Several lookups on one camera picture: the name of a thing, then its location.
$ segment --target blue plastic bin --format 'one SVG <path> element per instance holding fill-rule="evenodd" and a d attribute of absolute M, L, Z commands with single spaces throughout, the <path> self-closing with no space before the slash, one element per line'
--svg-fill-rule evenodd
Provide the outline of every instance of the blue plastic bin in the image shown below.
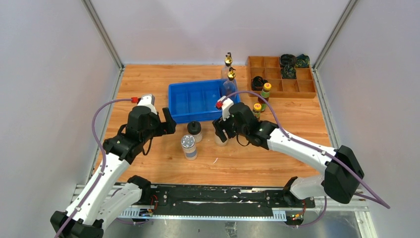
<path fill-rule="evenodd" d="M 177 124 L 214 120 L 222 116 L 222 111 L 215 107 L 221 94 L 220 79 L 173 83 L 168 89 L 169 111 Z M 240 102 L 238 94 L 231 99 Z"/>

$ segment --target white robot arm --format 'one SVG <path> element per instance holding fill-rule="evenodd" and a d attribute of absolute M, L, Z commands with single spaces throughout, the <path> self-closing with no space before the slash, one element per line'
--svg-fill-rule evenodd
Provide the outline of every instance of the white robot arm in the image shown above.
<path fill-rule="evenodd" d="M 222 110 L 222 117 L 213 121 L 213 125 L 221 141 L 227 139 L 226 135 L 229 138 L 242 135 L 254 146 L 287 154 L 319 172 L 317 176 L 293 177 L 287 182 L 284 187 L 284 199 L 290 206 L 308 197 L 326 195 L 341 203 L 350 202 L 359 182 L 326 156 L 326 153 L 335 155 L 362 179 L 364 173 L 350 148 L 341 146 L 335 149 L 322 146 L 287 131 L 281 131 L 274 123 L 258 121 L 248 106 L 243 103 L 234 104 L 229 98 L 222 97 L 217 107 Z"/>
<path fill-rule="evenodd" d="M 55 231 L 62 229 L 59 237 L 102 237 L 104 230 L 127 207 L 138 201 L 148 201 L 151 183 L 139 176 L 131 177 L 125 186 L 105 201 L 113 185 L 130 166 L 137 155 L 147 155 L 153 137 L 175 132 L 176 122 L 168 108 L 163 108 L 166 122 L 161 122 L 154 106 L 152 94 L 141 97 L 128 115 L 128 122 L 120 127 L 115 137 L 104 141 L 105 160 L 89 180 L 80 195 L 66 208 L 51 217 Z M 147 152 L 144 145 L 149 142 Z"/>

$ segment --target white wall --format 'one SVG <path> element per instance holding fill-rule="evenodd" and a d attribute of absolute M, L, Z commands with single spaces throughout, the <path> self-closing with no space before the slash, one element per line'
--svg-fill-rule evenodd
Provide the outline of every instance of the white wall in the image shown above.
<path fill-rule="evenodd" d="M 124 63 L 234 64 L 250 55 L 313 62 L 348 0 L 92 0 Z"/>
<path fill-rule="evenodd" d="M 420 196 L 420 2 L 361 0 L 319 72 L 341 143 L 391 210 L 380 238 L 415 237 Z"/>
<path fill-rule="evenodd" d="M 0 0 L 0 22 L 0 237 L 53 237 L 119 72 L 79 0 Z"/>

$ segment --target black jar lid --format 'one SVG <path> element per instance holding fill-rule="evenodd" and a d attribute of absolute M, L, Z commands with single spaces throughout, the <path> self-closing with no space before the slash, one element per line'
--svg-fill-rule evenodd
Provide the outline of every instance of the black jar lid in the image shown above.
<path fill-rule="evenodd" d="M 201 132 L 201 125 L 198 121 L 195 121 L 195 120 L 191 121 L 187 125 L 187 130 L 188 130 L 188 133 L 190 133 L 191 135 L 197 135 L 198 133 Z"/>

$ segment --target wooden tabletop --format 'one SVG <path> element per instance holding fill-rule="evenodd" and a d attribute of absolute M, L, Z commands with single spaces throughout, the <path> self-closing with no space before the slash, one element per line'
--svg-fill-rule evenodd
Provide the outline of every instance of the wooden tabletop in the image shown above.
<path fill-rule="evenodd" d="M 162 108 L 168 107 L 169 84 L 217 79 L 221 68 L 221 65 L 128 65 L 117 98 L 152 93 L 156 97 L 155 107 L 164 121 Z M 246 68 L 235 68 L 238 88 L 246 90 Z M 240 98 L 251 108 L 256 101 L 256 98 L 244 94 Z M 330 145 L 317 98 L 270 98 L 270 103 L 286 130 L 315 143 Z M 129 102 L 114 105 L 105 138 L 115 136 L 119 127 L 127 123 L 133 106 Z M 261 113 L 261 120 L 274 122 L 269 111 Z M 284 186 L 293 176 L 317 174 L 310 166 L 285 154 L 252 145 L 242 147 L 234 138 L 227 146 L 218 147 L 211 121 L 201 124 L 203 140 L 197 144 L 196 160 L 188 161 L 184 157 L 180 140 L 187 134 L 187 128 L 186 124 L 179 124 L 173 135 L 154 138 L 150 153 L 137 156 L 119 181 L 138 175 L 152 183 Z M 240 137 L 240 141 L 246 144 L 245 138 Z"/>

